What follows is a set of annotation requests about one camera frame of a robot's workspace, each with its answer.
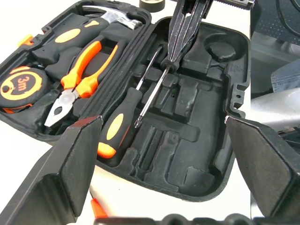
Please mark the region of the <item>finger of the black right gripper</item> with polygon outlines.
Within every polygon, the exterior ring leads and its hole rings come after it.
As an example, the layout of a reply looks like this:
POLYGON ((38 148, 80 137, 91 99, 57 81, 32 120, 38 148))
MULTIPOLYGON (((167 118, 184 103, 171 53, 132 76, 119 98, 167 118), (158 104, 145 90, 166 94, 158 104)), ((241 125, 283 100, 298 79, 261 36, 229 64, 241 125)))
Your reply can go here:
POLYGON ((189 26, 193 15, 193 0, 178 0, 169 28, 168 60, 176 61, 189 42, 189 26))
POLYGON ((177 59, 178 61, 186 53, 190 44, 193 42, 193 40, 199 30, 201 20, 206 16, 207 11, 212 4, 212 1, 210 1, 210 0, 193 0, 193 2, 194 2, 193 15, 192 15, 192 18, 190 21, 190 26, 189 26, 190 39, 189 39, 188 44, 184 48, 182 55, 177 59))

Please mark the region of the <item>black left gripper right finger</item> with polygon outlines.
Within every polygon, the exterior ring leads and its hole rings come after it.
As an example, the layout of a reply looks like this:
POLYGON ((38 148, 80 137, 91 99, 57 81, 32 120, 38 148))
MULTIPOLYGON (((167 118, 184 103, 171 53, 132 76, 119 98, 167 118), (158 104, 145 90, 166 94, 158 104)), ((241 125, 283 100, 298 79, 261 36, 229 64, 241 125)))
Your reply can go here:
POLYGON ((300 154, 257 121, 227 116, 240 172, 265 217, 300 218, 300 154))

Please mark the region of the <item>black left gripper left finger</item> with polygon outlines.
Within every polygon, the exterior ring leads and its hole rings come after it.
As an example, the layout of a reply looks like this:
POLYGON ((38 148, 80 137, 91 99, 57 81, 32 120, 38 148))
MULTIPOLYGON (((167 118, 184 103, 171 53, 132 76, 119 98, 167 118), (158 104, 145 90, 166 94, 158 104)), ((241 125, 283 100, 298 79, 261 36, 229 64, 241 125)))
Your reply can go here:
POLYGON ((94 116, 69 126, 0 213, 0 225, 75 223, 94 173, 102 124, 102 117, 94 116))

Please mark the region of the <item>slim black handled screwdriver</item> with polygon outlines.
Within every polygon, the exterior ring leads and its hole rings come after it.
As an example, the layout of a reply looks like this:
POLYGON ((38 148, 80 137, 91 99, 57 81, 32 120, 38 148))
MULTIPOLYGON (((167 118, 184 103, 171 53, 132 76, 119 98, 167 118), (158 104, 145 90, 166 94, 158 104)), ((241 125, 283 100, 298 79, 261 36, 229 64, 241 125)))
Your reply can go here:
POLYGON ((173 61, 165 59, 165 60, 163 60, 163 66, 165 67, 165 69, 164 69, 164 71, 163 71, 163 73, 162 73, 159 81, 157 82, 154 90, 152 91, 150 97, 148 98, 147 103, 145 104, 144 108, 142 109, 139 117, 135 121, 135 123, 134 123, 134 127, 135 128, 138 128, 141 125, 142 120, 143 120, 143 118, 144 118, 144 116, 145 116, 148 108, 150 107, 150 105, 151 105, 154 97, 156 96, 156 94, 157 94, 157 92, 158 92, 158 90, 159 90, 159 88, 160 88, 160 86, 161 86, 161 84, 162 84, 165 76, 169 72, 171 72, 171 73, 176 72, 178 70, 179 66, 180 66, 180 63, 179 63, 178 60, 173 62, 173 61))

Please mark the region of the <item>orange tipped tool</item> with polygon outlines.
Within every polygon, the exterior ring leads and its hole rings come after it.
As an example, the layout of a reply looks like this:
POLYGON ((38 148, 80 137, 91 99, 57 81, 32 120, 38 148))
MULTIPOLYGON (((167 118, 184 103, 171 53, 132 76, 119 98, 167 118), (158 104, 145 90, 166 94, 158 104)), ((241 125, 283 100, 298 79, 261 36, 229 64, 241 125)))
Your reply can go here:
POLYGON ((92 207, 95 219, 109 218, 108 213, 105 210, 105 207, 102 205, 103 201, 102 201, 100 195, 97 192, 94 192, 92 190, 90 190, 90 194, 92 197, 92 200, 90 201, 90 203, 91 203, 91 207, 92 207))

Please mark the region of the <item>black plastic tool case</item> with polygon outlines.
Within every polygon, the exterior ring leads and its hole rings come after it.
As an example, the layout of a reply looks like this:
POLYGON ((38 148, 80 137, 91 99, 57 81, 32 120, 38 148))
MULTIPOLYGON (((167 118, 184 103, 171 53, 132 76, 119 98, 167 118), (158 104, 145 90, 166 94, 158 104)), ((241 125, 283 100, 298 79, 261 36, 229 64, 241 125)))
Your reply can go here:
MULTIPOLYGON (((46 117, 61 95, 60 79, 74 65, 81 47, 60 53, 57 63, 38 68, 52 82, 50 90, 33 106, 9 114, 0 109, 0 120, 43 142, 58 141, 66 128, 91 116, 109 116, 135 88, 160 44, 156 57, 141 86, 142 98, 134 119, 146 104, 163 71, 167 57, 169 17, 152 24, 148 11, 124 2, 82 0, 48 23, 44 35, 34 38, 32 47, 22 47, 0 64, 0 81, 18 67, 34 66, 32 52, 49 43, 68 28, 100 17, 104 11, 83 11, 82 6, 104 6, 127 13, 142 22, 136 30, 105 29, 106 35, 131 37, 116 64, 104 72, 92 97, 79 98, 67 116, 52 127, 46 117)), ((108 58, 118 42, 100 34, 102 50, 85 69, 93 74, 108 58)), ((176 72, 168 73, 141 125, 131 126, 112 158, 97 157, 97 165, 138 185, 191 202, 204 202, 217 196, 227 184, 233 164, 232 147, 224 119, 231 114, 244 117, 240 110, 250 82, 250 41, 242 33, 201 23, 197 37, 180 60, 176 72)))

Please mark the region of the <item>black electrical tape roll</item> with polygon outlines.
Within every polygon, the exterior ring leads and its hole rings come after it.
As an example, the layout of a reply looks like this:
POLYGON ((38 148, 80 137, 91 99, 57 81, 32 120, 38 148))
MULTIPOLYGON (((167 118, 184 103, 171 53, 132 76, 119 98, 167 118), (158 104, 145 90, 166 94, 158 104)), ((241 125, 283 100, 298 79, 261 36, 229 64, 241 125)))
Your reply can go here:
POLYGON ((165 0, 139 0, 139 7, 150 13, 156 13, 165 8, 165 0))

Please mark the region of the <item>person in blue jeans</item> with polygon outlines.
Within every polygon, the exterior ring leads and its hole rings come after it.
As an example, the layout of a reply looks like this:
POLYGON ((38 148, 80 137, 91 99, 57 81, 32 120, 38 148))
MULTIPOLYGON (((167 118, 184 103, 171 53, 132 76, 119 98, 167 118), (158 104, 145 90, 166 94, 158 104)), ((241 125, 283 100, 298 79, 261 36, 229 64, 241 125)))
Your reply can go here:
POLYGON ((300 58, 277 69, 270 78, 273 92, 300 88, 300 58))

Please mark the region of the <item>black orange tape measure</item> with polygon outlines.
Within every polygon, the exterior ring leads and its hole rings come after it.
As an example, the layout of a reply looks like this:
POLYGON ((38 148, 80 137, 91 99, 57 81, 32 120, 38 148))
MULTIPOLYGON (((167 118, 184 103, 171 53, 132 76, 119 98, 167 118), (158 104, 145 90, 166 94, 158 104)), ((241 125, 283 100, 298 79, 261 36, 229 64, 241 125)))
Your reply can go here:
POLYGON ((45 71, 28 66, 15 68, 0 85, 0 109, 13 114, 31 107, 51 86, 45 71))

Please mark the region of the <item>orange handled combination pliers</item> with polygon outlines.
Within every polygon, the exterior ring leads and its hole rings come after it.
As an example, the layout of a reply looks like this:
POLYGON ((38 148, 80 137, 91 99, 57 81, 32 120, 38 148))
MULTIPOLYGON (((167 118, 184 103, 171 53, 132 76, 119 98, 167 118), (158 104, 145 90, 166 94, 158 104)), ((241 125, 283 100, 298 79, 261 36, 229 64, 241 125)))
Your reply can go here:
POLYGON ((116 63, 125 46, 124 40, 119 41, 100 68, 94 74, 85 78, 82 78, 82 74, 89 62, 100 52, 102 44, 97 40, 82 50, 72 69, 61 79, 60 82, 64 90, 54 101, 44 125, 52 127, 68 115, 78 98, 91 97, 99 85, 98 78, 103 77, 104 71, 110 69, 116 63))

